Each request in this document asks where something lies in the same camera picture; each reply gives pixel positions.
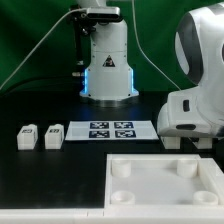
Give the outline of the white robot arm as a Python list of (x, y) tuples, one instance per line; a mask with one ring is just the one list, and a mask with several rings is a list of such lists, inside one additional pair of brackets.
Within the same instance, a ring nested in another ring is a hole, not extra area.
[[(107, 0), (77, 0), (92, 29), (91, 63), (80, 96), (122, 102), (138, 95), (126, 59), (127, 25)], [(175, 51), (193, 88), (171, 92), (157, 133), (163, 137), (224, 137), (224, 2), (187, 12), (175, 35)]]

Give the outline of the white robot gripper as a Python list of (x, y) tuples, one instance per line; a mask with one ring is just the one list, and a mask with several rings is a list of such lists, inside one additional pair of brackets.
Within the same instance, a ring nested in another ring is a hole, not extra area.
[(224, 115), (208, 106), (199, 108), (200, 88), (168, 94), (157, 120), (163, 137), (224, 138)]

